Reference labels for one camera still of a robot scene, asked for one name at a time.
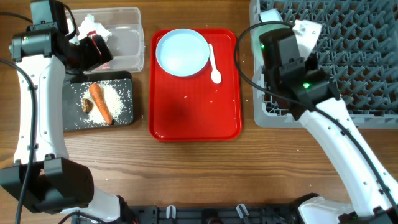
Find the red snack wrapper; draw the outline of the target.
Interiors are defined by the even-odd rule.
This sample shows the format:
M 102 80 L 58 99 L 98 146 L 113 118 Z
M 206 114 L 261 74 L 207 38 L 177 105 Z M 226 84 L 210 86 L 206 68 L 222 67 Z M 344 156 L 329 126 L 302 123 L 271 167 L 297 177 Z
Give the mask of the red snack wrapper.
M 87 37 L 92 43 L 93 69 L 113 59 L 113 55 L 101 35 L 97 34 L 96 31 L 91 31 L 87 34 Z

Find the white napkin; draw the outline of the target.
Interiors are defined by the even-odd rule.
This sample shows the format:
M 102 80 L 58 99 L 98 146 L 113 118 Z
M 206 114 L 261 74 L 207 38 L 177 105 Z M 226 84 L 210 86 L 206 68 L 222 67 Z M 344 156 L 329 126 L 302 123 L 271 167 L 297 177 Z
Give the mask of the white napkin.
M 76 34 L 69 42 L 79 45 L 83 38 L 94 34 L 102 36 L 105 42 L 112 36 L 112 33 L 105 29 L 101 23 L 95 22 L 95 17 L 93 15 L 87 14 L 81 25 L 77 27 Z

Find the orange carrot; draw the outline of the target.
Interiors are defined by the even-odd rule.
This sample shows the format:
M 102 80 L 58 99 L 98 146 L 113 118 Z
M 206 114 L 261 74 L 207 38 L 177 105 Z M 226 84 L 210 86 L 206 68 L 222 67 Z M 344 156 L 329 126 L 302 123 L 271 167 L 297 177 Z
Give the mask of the orange carrot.
M 89 92 L 106 124 L 112 125 L 113 119 L 104 100 L 101 87 L 97 83 L 91 84 L 89 86 Z

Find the brown food scrap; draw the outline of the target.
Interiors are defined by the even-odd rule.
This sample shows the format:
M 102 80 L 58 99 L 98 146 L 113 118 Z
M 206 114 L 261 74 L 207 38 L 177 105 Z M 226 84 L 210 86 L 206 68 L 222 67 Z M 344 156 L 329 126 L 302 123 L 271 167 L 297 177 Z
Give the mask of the brown food scrap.
M 81 101 L 81 107 L 84 113 L 89 113 L 93 108 L 93 103 L 89 99 L 83 98 Z

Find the white rice pile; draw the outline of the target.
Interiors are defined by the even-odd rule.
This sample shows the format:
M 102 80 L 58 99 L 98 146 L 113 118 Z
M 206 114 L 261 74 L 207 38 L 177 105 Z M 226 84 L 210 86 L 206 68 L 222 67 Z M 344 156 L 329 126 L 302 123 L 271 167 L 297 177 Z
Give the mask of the white rice pile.
M 125 125 L 131 123 L 134 117 L 132 81 L 129 78 L 125 78 L 71 84 L 70 87 L 75 101 L 74 105 L 78 107 L 76 109 L 78 115 L 75 127 L 78 129 L 78 122 L 85 128 L 107 126 L 89 92 L 89 86 L 94 83 L 97 83 L 102 89 L 104 100 L 111 113 L 114 124 Z M 93 103 L 93 108 L 89 113 L 84 113 L 82 110 L 81 101 L 83 98 L 87 98 Z

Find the mint green bowl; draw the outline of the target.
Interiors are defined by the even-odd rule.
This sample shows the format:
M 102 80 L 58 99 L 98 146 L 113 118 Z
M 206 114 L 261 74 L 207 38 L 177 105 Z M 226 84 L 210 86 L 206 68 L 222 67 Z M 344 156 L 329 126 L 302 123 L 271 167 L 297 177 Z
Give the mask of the mint green bowl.
M 270 21 L 282 22 L 282 17 L 277 11 L 277 9 L 270 9 L 268 11 L 261 12 L 259 16 L 260 16 L 260 22 L 270 22 Z M 259 26 L 251 31 L 252 51 L 256 59 L 262 59 L 259 36 L 265 34 L 266 32 L 284 27 L 285 26 L 280 24 L 270 24 L 266 26 Z

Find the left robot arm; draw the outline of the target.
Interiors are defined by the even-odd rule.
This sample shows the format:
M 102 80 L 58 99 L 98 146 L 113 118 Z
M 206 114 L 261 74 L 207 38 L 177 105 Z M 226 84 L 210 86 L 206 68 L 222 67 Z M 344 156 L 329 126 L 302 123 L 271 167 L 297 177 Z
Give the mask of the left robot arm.
M 14 163 L 1 170 L 1 186 L 32 213 L 78 215 L 96 223 L 137 223 L 124 199 L 97 189 L 84 165 L 70 160 L 63 135 L 62 89 L 66 75 L 82 75 L 111 61 L 102 36 L 72 42 L 77 26 L 60 1 L 32 1 L 25 32 L 16 34 L 7 64 L 16 69 L 20 130 Z

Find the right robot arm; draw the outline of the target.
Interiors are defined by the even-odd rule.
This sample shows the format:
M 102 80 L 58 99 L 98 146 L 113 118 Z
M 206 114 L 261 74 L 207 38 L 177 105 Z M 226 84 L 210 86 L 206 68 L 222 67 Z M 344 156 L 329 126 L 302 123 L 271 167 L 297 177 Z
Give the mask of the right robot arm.
M 397 181 L 385 170 L 352 122 L 340 92 L 299 47 L 284 24 L 259 36 L 268 90 L 319 143 L 344 183 L 350 204 L 315 197 L 298 211 L 305 223 L 397 223 Z

